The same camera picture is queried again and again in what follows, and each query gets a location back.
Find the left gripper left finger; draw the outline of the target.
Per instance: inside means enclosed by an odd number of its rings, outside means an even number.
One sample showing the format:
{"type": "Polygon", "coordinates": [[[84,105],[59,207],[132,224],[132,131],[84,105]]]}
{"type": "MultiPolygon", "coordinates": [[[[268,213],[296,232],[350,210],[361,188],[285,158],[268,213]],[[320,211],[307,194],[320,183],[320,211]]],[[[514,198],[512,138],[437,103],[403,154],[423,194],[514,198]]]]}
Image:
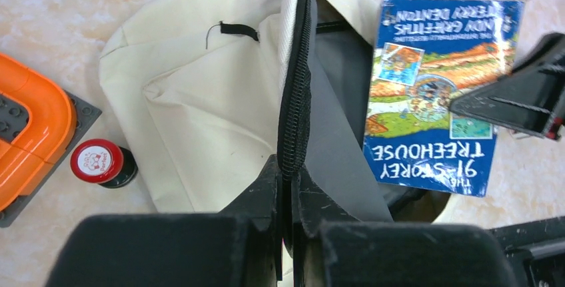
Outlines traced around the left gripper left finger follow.
{"type": "Polygon", "coordinates": [[[102,214],[72,231],[48,286],[276,286],[283,277],[275,155],[217,213],[102,214]]]}

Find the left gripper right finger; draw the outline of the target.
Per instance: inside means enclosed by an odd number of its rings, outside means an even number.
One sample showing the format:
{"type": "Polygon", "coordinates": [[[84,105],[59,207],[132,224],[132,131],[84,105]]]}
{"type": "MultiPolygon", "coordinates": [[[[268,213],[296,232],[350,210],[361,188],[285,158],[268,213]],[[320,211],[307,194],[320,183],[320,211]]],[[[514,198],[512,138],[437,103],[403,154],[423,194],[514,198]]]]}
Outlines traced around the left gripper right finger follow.
{"type": "Polygon", "coordinates": [[[291,182],[295,286],[517,286],[498,241],[462,224],[361,222],[301,170],[291,182]]]}

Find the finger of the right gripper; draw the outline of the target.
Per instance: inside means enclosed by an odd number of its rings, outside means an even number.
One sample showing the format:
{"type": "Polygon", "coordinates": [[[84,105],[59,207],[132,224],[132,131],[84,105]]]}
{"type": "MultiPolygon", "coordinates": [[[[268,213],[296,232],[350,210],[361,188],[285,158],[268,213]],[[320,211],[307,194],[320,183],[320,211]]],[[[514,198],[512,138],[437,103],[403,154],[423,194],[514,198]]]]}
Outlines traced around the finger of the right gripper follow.
{"type": "Polygon", "coordinates": [[[507,75],[450,102],[454,114],[542,139],[564,136],[564,34],[545,34],[507,75]]]}

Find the blue and white booklet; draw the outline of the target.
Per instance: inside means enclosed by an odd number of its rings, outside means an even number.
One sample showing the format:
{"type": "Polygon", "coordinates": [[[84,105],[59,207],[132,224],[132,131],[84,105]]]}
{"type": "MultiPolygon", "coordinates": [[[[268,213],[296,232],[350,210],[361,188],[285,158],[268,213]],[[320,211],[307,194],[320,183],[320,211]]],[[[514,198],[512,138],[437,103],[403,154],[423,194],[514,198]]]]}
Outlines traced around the blue and white booklet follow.
{"type": "Polygon", "coordinates": [[[453,99],[514,63],[524,3],[383,0],[363,153],[381,183],[483,197],[494,126],[453,113],[453,99]]]}

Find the beige canvas backpack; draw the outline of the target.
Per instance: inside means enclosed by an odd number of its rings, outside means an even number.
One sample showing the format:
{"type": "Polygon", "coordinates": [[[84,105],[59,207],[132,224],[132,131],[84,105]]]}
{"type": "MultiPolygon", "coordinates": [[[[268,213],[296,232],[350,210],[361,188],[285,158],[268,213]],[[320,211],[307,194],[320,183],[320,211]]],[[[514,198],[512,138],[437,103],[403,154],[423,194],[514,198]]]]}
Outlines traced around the beige canvas backpack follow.
{"type": "Polygon", "coordinates": [[[376,0],[157,0],[123,23],[99,78],[158,214],[220,212],[275,155],[292,285],[301,170],[353,219],[392,222],[361,149],[377,17],[376,0]]]}

